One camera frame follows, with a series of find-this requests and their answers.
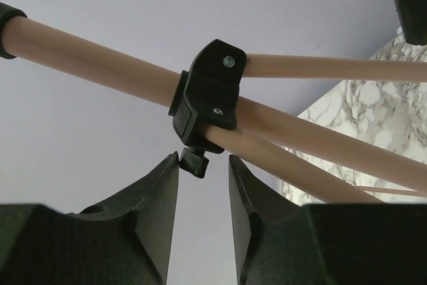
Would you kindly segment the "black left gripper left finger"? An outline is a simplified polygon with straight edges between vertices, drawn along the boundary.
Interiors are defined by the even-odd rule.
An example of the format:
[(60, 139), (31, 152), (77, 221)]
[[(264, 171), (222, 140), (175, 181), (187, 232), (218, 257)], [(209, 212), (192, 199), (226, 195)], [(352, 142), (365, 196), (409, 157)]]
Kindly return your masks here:
[(78, 214), (1, 206), (2, 284), (165, 284), (179, 164), (150, 173)]

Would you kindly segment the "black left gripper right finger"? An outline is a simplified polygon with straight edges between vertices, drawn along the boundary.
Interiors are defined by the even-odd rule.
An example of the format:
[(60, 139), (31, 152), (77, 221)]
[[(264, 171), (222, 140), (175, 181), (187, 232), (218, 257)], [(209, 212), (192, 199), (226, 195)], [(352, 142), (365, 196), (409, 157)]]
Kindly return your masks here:
[(297, 206), (229, 158), (239, 284), (425, 284), (424, 204)]

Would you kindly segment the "pink music stand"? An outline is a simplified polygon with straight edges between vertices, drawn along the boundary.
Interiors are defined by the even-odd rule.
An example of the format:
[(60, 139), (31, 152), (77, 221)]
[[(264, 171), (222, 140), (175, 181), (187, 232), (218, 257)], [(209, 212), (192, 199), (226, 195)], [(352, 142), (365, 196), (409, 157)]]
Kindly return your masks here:
[(374, 203), (355, 187), (295, 156), (304, 152), (426, 195), (426, 166), (240, 96), (244, 77), (426, 81), (426, 64), (247, 54), (216, 39), (188, 71), (168, 69), (29, 19), (1, 5), (1, 56), (27, 61), (168, 108), (185, 145), (181, 168), (203, 177), (206, 152), (229, 151), (323, 202)]

